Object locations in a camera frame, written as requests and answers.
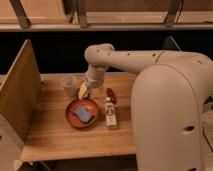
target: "round plate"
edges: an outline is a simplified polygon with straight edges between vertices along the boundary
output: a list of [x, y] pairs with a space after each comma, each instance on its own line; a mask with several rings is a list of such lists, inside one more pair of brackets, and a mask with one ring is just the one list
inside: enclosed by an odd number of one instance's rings
[[[87, 112], [92, 114], [93, 117], [88, 123], [83, 123], [79, 119], [79, 117], [74, 113], [78, 106], [84, 107]], [[74, 100], [67, 106], [66, 109], [66, 119], [75, 128], [88, 127], [98, 118], [98, 114], [98, 105], [91, 99]]]

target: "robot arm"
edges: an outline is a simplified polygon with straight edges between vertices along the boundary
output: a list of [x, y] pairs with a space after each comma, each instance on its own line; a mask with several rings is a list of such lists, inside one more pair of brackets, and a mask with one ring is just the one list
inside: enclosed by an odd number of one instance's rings
[[177, 51], [115, 51], [90, 46], [89, 87], [103, 83], [109, 66], [138, 74], [131, 115], [139, 171], [204, 171], [203, 104], [213, 94], [213, 62]]

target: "paper cup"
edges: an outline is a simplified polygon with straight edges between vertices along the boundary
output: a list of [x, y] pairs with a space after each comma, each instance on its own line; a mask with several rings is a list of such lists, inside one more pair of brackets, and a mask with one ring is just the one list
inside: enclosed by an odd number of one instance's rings
[[77, 96], [77, 83], [78, 80], [74, 75], [66, 75], [61, 79], [61, 86], [70, 97]]

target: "wooden tabletop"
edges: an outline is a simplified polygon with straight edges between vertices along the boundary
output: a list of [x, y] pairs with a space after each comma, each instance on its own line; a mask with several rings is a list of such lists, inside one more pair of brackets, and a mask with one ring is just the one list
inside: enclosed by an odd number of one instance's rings
[[[79, 84], [82, 76], [77, 76]], [[65, 110], [74, 100], [60, 86], [61, 76], [45, 77], [32, 116], [21, 160], [45, 161], [85, 157], [135, 154], [130, 115], [130, 93], [135, 75], [108, 73], [102, 87], [93, 89], [91, 99], [100, 107], [98, 120], [86, 129], [75, 129], [67, 122]], [[104, 115], [106, 88], [117, 97], [119, 128], [108, 130]]]

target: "sponge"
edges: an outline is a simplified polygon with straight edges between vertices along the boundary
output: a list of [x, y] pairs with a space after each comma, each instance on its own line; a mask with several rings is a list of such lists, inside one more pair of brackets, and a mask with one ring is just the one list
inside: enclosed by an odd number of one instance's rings
[[79, 117], [79, 119], [83, 123], [88, 123], [90, 119], [93, 117], [91, 113], [87, 112], [83, 106], [78, 106], [75, 110], [75, 114]]

